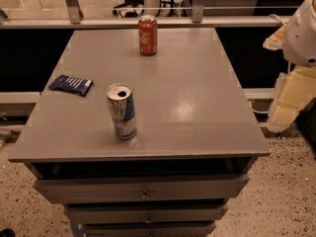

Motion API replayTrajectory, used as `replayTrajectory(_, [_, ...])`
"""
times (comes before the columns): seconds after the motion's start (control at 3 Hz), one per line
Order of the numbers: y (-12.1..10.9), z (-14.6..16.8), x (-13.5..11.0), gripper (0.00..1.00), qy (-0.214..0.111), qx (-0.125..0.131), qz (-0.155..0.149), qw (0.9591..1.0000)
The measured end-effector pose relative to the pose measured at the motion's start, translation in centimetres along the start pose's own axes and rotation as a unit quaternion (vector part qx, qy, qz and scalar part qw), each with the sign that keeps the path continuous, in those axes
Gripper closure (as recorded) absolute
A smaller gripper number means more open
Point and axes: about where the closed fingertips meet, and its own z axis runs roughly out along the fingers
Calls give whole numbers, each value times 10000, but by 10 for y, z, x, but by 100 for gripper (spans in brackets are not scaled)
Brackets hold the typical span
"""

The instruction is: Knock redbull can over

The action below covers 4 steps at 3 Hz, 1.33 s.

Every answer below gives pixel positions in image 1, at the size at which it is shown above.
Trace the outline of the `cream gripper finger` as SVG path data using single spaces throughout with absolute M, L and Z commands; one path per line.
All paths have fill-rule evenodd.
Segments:
M 295 66 L 288 74 L 280 73 L 276 79 L 274 100 L 269 108 L 267 129 L 283 132 L 315 98 L 315 67 Z
M 283 36 L 284 36 L 285 26 L 280 27 L 271 36 L 265 39 L 263 43 L 263 48 L 269 50 L 279 50 L 283 49 Z

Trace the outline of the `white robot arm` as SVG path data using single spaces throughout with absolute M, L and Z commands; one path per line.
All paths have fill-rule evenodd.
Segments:
M 276 79 L 267 129 L 283 132 L 316 98 L 316 0 L 304 0 L 289 21 L 268 37 L 263 48 L 281 49 L 293 70 Z

